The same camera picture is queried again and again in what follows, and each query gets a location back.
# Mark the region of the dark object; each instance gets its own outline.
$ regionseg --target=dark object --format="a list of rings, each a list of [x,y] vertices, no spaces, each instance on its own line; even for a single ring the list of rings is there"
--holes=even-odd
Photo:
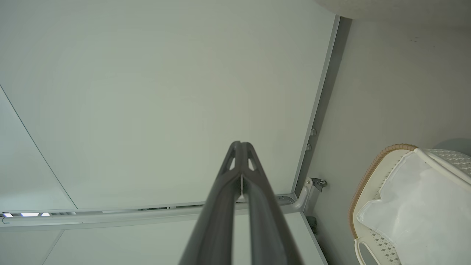
[[[230,169],[234,159],[235,167]],[[249,168],[249,160],[254,170]],[[255,149],[248,142],[235,141],[222,162],[180,265],[232,263],[234,205],[241,191],[249,201],[252,264],[302,264]]]
[[[311,227],[311,230],[314,234],[316,234],[316,225],[317,225],[317,220],[314,216],[306,216],[306,219],[308,221],[309,226]]]
[[[325,180],[321,180],[318,178],[312,178],[312,184],[320,192],[322,192],[322,188],[325,188],[327,186],[327,182]]]

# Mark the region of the basket handle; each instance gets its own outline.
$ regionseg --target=basket handle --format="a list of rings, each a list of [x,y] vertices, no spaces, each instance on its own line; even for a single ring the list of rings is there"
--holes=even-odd
[[[468,175],[461,172],[459,169],[456,169],[455,167],[453,167],[452,165],[450,165],[448,162],[446,162],[443,159],[438,158],[438,161],[434,160],[432,157],[430,157],[429,154],[425,153],[420,148],[416,148],[414,150],[414,153],[416,153],[425,163],[429,164],[433,169],[440,172],[442,175],[447,177],[449,180],[451,180],[454,183],[460,185],[462,188],[464,188],[468,191],[471,191],[471,184],[468,182],[469,181],[469,176]],[[455,173],[452,173],[450,170],[445,168],[443,165],[441,165],[439,163],[439,161],[444,163],[445,165],[448,164],[450,167],[454,168],[453,171]]]
[[[360,263],[360,265],[366,265],[365,261],[363,260],[363,257],[361,256],[360,244],[363,244],[363,246],[366,247],[366,249],[370,252],[371,256],[376,261],[376,263],[378,265],[380,265],[380,262],[378,261],[376,256],[373,254],[370,247],[364,241],[361,241],[360,238],[355,238],[355,254],[357,255],[357,259],[358,259],[358,262]]]

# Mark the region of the white wall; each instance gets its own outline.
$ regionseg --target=white wall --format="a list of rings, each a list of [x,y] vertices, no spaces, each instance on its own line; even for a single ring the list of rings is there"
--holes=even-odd
[[[329,183],[315,206],[329,264],[357,263],[348,208],[383,148],[471,150],[470,47],[471,31],[353,21],[308,173]]]
[[[334,14],[311,0],[0,4],[0,83],[78,208],[204,201],[235,140],[290,193]]]

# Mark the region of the white bag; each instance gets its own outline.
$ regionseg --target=white bag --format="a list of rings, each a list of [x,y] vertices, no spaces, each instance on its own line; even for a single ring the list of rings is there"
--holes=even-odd
[[[381,199],[357,215],[393,244],[402,265],[471,264],[470,180],[439,171],[447,170],[432,168],[414,152],[404,155]]]

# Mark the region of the ceiling light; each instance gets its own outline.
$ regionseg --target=ceiling light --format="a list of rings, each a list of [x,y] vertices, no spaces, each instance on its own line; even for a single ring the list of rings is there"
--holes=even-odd
[[[38,216],[39,213],[22,213],[21,216],[23,217],[31,217],[31,216]]]

